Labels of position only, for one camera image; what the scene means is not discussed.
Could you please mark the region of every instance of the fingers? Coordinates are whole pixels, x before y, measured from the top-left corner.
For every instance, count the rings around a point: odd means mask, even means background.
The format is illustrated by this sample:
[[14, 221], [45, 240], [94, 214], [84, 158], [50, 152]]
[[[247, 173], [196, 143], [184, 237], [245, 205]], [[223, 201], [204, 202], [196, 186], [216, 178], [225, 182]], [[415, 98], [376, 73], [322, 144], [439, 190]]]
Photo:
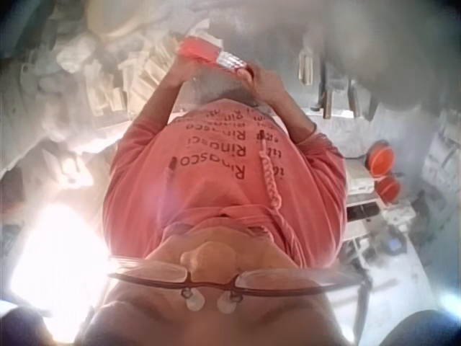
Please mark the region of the fingers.
[[250, 88], [253, 86], [253, 77], [245, 68], [240, 68], [237, 70], [236, 74], [238, 79], [240, 79], [247, 87]]

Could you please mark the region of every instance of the red t-shirt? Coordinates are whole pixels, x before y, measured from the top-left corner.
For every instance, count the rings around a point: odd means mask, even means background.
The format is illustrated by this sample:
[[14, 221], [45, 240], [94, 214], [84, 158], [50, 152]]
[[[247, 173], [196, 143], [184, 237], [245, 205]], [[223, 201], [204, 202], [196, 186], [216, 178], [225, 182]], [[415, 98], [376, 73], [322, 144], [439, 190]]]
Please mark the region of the red t-shirt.
[[261, 226], [301, 267], [327, 267], [341, 245], [344, 160], [316, 133], [295, 145], [258, 110], [223, 99], [163, 130], [136, 120], [119, 142], [104, 201], [111, 253], [145, 257], [173, 223], [226, 215]]

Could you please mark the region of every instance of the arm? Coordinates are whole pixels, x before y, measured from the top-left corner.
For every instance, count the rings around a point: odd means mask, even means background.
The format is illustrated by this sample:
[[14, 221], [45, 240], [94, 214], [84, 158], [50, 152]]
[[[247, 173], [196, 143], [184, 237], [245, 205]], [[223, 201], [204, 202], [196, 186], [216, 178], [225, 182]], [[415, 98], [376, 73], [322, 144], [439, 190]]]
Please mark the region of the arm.
[[316, 124], [287, 93], [278, 75], [254, 64], [251, 64], [251, 69], [254, 77], [242, 69], [237, 71], [239, 79], [255, 98], [266, 102], [282, 119], [293, 143], [301, 143], [313, 135]]
[[182, 84], [197, 70], [197, 63], [178, 56], [139, 114], [137, 121], [152, 121], [160, 130], [167, 124]]
[[168, 124], [182, 84], [189, 80], [196, 70], [197, 63], [194, 61], [182, 57], [176, 58], [165, 78], [118, 143], [111, 168], [113, 184]]

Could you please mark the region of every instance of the person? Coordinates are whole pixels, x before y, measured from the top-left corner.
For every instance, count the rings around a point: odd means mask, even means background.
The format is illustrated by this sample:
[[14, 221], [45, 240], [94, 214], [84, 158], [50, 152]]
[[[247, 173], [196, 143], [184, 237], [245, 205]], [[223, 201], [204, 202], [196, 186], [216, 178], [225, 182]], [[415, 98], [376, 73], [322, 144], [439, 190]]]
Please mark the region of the person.
[[[288, 136], [230, 99], [169, 123], [198, 69], [178, 56], [118, 143], [104, 237], [113, 255], [139, 265], [106, 295], [85, 345], [347, 345], [322, 294], [265, 298], [236, 289], [315, 287], [310, 278], [277, 276], [332, 266], [346, 222], [341, 154], [276, 73], [250, 67], [236, 77]], [[172, 290], [178, 282], [186, 283]]]

